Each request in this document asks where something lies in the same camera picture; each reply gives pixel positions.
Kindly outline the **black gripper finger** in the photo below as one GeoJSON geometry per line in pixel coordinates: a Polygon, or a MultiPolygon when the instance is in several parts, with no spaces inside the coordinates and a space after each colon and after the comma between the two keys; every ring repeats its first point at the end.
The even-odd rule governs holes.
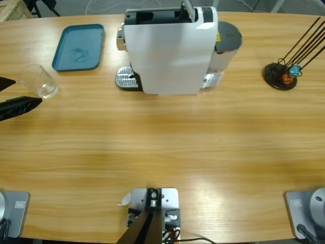
{"type": "Polygon", "coordinates": [[[28,113],[41,104],[41,102],[41,98],[26,96],[1,102],[1,121],[28,113]]]}
{"type": "Polygon", "coordinates": [[[5,77],[0,77],[0,91],[5,90],[6,88],[10,87],[11,85],[15,84],[16,81],[12,79],[8,79],[5,77]]]}

